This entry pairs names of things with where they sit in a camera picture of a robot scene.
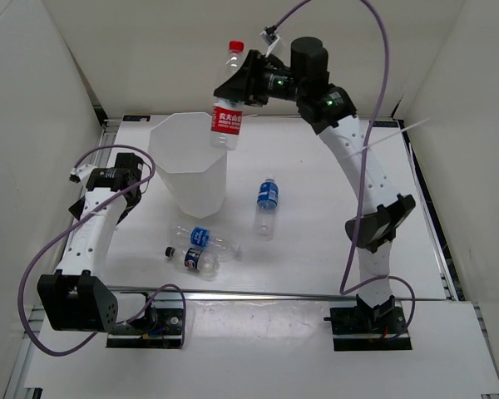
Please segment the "red cap water bottle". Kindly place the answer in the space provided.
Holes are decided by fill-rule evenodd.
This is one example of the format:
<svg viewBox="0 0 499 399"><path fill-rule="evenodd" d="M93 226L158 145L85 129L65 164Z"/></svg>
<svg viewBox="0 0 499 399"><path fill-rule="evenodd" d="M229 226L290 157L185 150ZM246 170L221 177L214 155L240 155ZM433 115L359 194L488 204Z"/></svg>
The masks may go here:
<svg viewBox="0 0 499 399"><path fill-rule="evenodd" d="M243 62L245 45L241 41L229 42L225 63L220 69L216 85L226 83ZM244 103L215 95L212 110L210 145L225 150L235 150L241 128Z"/></svg>

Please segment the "blue label upright-lying bottle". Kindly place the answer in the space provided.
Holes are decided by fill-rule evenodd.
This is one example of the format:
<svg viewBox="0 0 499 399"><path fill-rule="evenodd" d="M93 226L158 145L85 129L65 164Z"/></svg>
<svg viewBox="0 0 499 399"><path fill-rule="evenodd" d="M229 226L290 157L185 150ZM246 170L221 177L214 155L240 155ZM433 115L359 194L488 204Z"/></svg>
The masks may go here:
<svg viewBox="0 0 499 399"><path fill-rule="evenodd" d="M279 203L279 187L273 175L269 175L259 187L254 217L254 233L264 240L274 235L275 217Z"/></svg>

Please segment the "black cap pepsi bottle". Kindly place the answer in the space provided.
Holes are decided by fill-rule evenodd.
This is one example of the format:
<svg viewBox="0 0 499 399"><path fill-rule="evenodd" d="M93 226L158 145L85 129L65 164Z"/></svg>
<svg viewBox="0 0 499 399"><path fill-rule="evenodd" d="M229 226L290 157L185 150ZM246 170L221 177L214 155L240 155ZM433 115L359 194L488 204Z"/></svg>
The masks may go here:
<svg viewBox="0 0 499 399"><path fill-rule="evenodd" d="M203 278L212 278L217 273L219 264L217 256L202 249L191 247L179 249L169 246L165 250L165 256L177 268Z"/></svg>

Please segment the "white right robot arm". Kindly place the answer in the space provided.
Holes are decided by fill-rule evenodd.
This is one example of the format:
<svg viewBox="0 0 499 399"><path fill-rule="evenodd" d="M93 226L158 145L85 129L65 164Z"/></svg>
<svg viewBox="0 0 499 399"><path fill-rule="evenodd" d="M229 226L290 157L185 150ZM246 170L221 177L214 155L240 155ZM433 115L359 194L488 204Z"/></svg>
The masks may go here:
<svg viewBox="0 0 499 399"><path fill-rule="evenodd" d="M390 253L398 227L415 207L411 195L398 192L377 157L368 149L370 129L362 129L348 93L329 81L329 55L315 37L290 45L290 64L232 41L214 90L211 129L237 135L244 106L264 106L271 98L292 101L302 119L329 148L357 197L357 214L345 224L350 259L358 260L358 325L374 333L389 326L395 309L390 287Z"/></svg>

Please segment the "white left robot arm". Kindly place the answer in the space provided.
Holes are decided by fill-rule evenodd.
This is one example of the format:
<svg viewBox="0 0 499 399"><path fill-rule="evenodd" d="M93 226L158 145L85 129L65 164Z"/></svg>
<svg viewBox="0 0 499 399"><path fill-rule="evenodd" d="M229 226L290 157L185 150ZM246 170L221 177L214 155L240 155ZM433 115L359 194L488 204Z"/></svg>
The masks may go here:
<svg viewBox="0 0 499 399"><path fill-rule="evenodd" d="M116 155L109 168L81 165L70 180L82 184L83 196L69 208L82 225L72 232L61 262L53 274L37 283L52 328L57 331L108 332L116 325L116 296L96 276L116 226L138 205L144 160L131 152Z"/></svg>

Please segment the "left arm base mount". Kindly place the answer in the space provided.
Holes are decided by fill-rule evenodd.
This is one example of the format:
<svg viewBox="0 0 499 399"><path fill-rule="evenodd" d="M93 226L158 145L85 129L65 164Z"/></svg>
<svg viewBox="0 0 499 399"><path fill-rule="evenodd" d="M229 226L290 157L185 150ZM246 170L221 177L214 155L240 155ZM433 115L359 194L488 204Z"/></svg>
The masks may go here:
<svg viewBox="0 0 499 399"><path fill-rule="evenodd" d="M116 325L106 337L110 349L181 350L185 344L185 295L174 288L142 293L147 307L132 322Z"/></svg>

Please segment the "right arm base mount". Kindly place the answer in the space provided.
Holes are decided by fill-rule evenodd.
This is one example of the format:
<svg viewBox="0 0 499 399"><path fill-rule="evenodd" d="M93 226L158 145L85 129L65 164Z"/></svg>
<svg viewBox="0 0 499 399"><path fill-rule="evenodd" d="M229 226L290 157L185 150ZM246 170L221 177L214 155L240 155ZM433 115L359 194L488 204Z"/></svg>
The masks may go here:
<svg viewBox="0 0 499 399"><path fill-rule="evenodd" d="M355 303L329 308L335 352L385 352L413 349L403 307L391 295L382 305L370 308L359 295Z"/></svg>

